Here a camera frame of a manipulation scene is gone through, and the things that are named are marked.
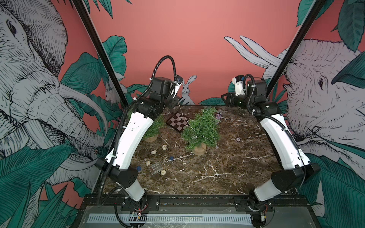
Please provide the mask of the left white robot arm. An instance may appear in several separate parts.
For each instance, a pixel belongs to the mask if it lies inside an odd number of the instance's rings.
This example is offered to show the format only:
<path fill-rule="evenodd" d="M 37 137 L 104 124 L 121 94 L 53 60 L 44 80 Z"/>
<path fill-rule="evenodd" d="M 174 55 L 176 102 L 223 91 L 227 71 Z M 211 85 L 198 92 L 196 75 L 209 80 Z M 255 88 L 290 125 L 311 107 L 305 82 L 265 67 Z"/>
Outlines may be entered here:
<path fill-rule="evenodd" d="M 96 167 L 103 173 L 98 190 L 98 205 L 101 205 L 101 194 L 106 179 L 110 178 L 122 187 L 127 197 L 133 200 L 137 207 L 144 207 L 146 193 L 137 180 L 138 171 L 130 166 L 131 160 L 137 146 L 156 118 L 166 107 L 172 109 L 179 102 L 177 93 L 182 83 L 183 78 L 180 76 L 176 76 L 173 81 L 156 77 L 151 80 L 151 86 L 146 90 L 148 96 L 140 95 L 130 105 L 133 112 L 127 125 L 124 124 L 125 118 L 122 118 L 113 150 L 104 159 L 98 159 L 96 162 Z"/>

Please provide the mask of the small christmas tree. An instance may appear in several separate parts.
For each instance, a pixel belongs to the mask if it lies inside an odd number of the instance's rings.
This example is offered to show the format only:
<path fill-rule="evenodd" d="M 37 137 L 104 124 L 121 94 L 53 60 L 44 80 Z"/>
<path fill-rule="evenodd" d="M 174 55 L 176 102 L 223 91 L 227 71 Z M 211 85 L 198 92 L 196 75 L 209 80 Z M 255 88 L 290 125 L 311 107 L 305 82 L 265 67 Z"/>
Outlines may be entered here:
<path fill-rule="evenodd" d="M 146 142 L 153 142 L 158 138 L 160 130 L 164 128 L 165 120 L 163 115 L 159 115 L 153 124 L 148 128 L 146 133 L 143 136 L 143 140 Z"/>
<path fill-rule="evenodd" d="M 218 110 L 214 107 L 206 107 L 188 121 L 188 126 L 182 132 L 182 138 L 186 143 L 186 149 L 194 155 L 201 156 L 207 148 L 216 148 L 220 140 L 219 120 L 216 118 Z"/>

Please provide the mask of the clear battery box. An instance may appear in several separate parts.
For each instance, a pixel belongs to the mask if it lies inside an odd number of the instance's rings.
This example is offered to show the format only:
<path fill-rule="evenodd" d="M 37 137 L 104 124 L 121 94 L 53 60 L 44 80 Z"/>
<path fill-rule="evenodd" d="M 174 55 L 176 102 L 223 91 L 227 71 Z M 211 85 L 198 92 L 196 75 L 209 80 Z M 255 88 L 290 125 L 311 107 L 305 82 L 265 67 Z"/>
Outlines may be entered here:
<path fill-rule="evenodd" d="M 163 169 L 162 164 L 157 162 L 149 166 L 149 171 L 152 175 L 158 174 Z"/>

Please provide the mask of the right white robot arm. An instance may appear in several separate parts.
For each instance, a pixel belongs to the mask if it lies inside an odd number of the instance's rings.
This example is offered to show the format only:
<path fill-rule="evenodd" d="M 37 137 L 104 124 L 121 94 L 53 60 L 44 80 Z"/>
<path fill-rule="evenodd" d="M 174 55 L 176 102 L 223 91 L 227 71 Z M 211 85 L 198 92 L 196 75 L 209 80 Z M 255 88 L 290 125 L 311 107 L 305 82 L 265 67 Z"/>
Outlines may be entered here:
<path fill-rule="evenodd" d="M 281 167 L 273 172 L 268 181 L 251 190 L 248 207 L 252 211 L 263 211 L 267 201 L 296 187 L 320 172 L 319 164 L 311 162 L 300 149 L 288 129 L 279 105 L 267 101 L 267 85 L 264 80 L 249 80 L 244 76 L 232 79 L 234 92 L 221 96 L 227 106 L 245 109 L 263 127 Z"/>

